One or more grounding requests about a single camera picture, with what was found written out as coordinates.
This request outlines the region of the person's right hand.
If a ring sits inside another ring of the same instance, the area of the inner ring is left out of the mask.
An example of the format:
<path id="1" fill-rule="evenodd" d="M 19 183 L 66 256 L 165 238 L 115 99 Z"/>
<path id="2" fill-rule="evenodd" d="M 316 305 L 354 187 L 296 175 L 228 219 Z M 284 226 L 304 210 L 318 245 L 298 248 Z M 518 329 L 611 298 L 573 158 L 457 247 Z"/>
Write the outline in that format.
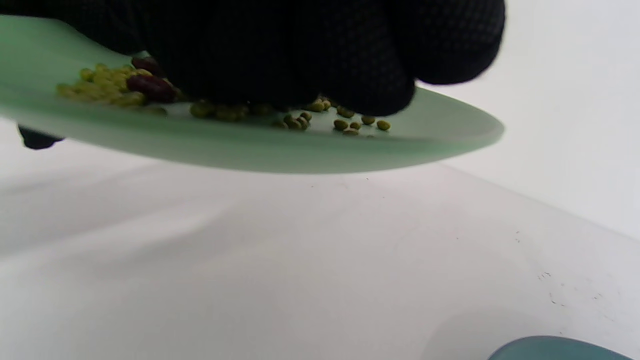
<path id="1" fill-rule="evenodd" d="M 188 96 L 294 107 L 319 95 L 367 116 L 416 81 L 462 84 L 496 59 L 503 0 L 135 0 L 146 50 Z"/>

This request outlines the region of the person's left hand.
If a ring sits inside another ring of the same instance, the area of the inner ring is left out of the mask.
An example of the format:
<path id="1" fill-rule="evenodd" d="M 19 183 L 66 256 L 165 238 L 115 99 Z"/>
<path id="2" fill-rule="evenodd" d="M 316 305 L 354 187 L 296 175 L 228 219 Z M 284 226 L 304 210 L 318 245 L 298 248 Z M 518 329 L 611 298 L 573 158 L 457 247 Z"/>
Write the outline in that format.
<path id="1" fill-rule="evenodd" d="M 1 14 L 55 19 L 119 54 L 147 50 L 151 32 L 135 0 L 2 0 Z"/>

